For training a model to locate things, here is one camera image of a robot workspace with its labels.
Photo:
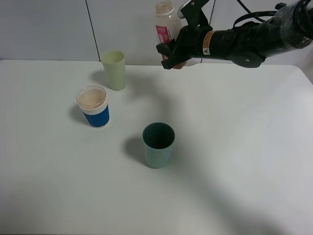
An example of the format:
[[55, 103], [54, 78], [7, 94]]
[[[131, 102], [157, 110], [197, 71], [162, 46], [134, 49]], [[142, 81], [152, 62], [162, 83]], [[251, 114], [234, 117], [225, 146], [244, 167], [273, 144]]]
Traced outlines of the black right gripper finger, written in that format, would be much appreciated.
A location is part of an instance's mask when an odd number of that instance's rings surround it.
[[172, 39], [168, 43], [160, 43], [156, 46], [158, 53], [162, 55], [177, 55], [178, 53], [178, 43], [177, 40]]
[[178, 45], [177, 55], [165, 55], [167, 58], [161, 61], [164, 69], [170, 70], [176, 65], [189, 60], [193, 56], [193, 47], [187, 45]]

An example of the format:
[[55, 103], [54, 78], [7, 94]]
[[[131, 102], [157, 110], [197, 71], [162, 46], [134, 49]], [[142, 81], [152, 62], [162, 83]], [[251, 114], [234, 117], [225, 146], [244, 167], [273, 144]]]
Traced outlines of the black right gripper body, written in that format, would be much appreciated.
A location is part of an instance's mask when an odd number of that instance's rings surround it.
[[177, 53], [181, 59], [206, 58], [210, 55], [209, 43], [204, 44], [206, 35], [213, 32], [208, 26], [192, 28], [187, 25], [179, 31], [177, 38]]

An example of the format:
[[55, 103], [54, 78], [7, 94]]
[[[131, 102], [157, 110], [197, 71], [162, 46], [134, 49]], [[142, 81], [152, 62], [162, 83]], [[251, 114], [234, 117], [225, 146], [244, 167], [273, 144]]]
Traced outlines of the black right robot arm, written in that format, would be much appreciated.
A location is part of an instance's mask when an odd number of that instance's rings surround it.
[[257, 68], [266, 58], [303, 49], [313, 41], [313, 8], [308, 0], [279, 3], [274, 11], [248, 12], [232, 29], [214, 30], [202, 8], [205, 0], [188, 0], [178, 10], [187, 20], [177, 39], [156, 46], [164, 55], [162, 66], [171, 69], [191, 58], [232, 61]]

